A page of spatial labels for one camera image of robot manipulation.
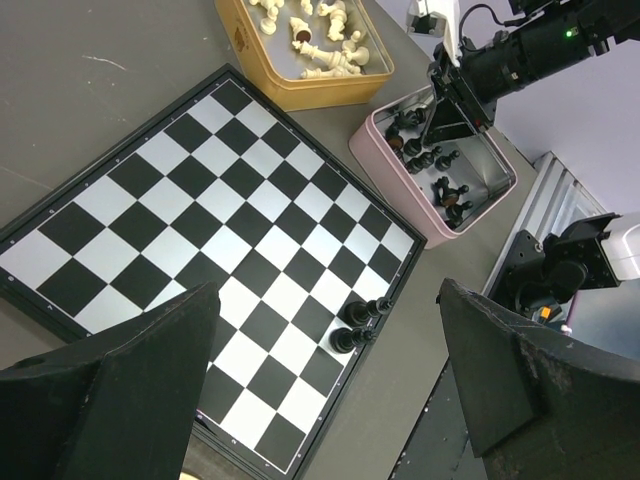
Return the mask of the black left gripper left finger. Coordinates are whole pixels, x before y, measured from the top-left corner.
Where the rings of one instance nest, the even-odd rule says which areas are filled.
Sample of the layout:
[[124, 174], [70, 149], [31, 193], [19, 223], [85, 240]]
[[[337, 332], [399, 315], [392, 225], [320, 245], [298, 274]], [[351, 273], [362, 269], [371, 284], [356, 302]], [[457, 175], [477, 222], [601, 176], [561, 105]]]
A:
[[219, 313], [200, 284], [3, 369], [2, 478], [179, 478]]

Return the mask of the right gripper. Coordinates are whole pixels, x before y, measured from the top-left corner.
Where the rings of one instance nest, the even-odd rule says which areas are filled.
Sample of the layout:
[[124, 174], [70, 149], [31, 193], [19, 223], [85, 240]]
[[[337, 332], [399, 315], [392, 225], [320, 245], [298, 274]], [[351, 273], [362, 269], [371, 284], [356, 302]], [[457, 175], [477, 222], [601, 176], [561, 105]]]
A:
[[423, 147], [472, 137], [494, 125], [497, 102], [479, 99], [468, 74], [451, 63], [442, 42], [434, 49], [428, 75], [434, 105], [421, 134]]

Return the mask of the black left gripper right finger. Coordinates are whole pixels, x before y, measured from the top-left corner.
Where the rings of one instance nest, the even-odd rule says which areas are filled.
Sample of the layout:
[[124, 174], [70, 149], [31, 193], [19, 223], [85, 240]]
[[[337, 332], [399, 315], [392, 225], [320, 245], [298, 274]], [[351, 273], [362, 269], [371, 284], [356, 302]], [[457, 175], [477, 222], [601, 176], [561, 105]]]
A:
[[488, 478], [638, 478], [637, 361], [451, 278], [438, 304], [472, 450]]

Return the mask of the black chess piece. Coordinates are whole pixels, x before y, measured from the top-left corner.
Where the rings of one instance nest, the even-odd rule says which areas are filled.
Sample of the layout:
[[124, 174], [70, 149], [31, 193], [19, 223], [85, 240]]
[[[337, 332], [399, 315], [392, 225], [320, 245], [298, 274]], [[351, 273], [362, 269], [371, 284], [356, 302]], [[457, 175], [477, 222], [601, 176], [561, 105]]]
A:
[[356, 348], [368, 345], [376, 339], [371, 329], [346, 327], [334, 330], [329, 336], [329, 344], [333, 351], [341, 354], [350, 353]]
[[344, 309], [344, 321], [347, 325], [357, 328], [367, 325], [371, 320], [387, 315], [394, 303], [386, 297], [377, 300], [353, 301]]

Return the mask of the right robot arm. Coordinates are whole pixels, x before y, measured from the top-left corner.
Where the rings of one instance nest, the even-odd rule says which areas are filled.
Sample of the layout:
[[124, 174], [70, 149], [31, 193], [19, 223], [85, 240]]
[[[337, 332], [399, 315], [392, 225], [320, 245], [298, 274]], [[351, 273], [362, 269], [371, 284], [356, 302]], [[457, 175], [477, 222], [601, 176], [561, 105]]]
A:
[[[492, 125], [504, 96], [639, 36], [635, 1], [515, 1], [512, 21], [475, 47], [454, 1], [426, 6], [447, 23], [430, 65], [439, 106], [425, 144]], [[449, 365], [475, 457], [491, 479], [635, 479], [639, 364], [535, 321], [577, 292], [639, 276], [639, 217], [603, 215], [549, 235], [506, 270], [491, 297], [445, 279], [437, 298]]]

